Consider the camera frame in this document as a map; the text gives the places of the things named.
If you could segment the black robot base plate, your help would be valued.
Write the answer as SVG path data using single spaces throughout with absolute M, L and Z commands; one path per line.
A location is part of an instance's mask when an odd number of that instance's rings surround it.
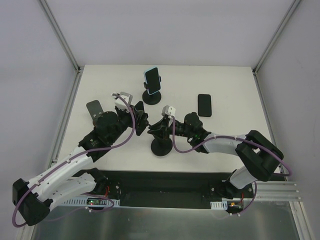
M 121 207 L 210 209 L 219 202 L 219 187 L 230 173 L 103 170 L 105 185 L 97 194 Z

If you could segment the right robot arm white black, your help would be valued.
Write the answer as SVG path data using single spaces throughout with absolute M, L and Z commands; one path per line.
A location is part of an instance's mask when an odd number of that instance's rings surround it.
M 239 157 L 243 167 L 233 171 L 227 180 L 214 188 L 216 194 L 227 199 L 237 197 L 249 184 L 269 181 L 284 158 L 283 153 L 259 131 L 251 130 L 241 136 L 215 134 L 204 129 L 195 112 L 187 114 L 183 122 L 165 113 L 160 121 L 149 126 L 148 133 L 159 142 L 185 137 L 191 150 L 198 153 Z

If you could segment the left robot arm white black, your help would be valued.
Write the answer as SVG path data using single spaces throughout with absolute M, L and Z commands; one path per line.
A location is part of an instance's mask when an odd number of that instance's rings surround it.
M 97 168 L 86 170 L 75 179 L 71 177 L 126 144 L 133 134 L 140 136 L 149 123 L 142 101 L 130 105 L 117 98 L 116 102 L 115 111 L 102 113 L 93 130 L 65 159 L 28 181 L 19 178 L 13 183 L 15 209 L 11 221 L 14 227 L 40 223 L 55 207 L 75 196 L 104 193 L 109 183 Z M 116 144 L 127 128 L 131 128 L 130 135 Z

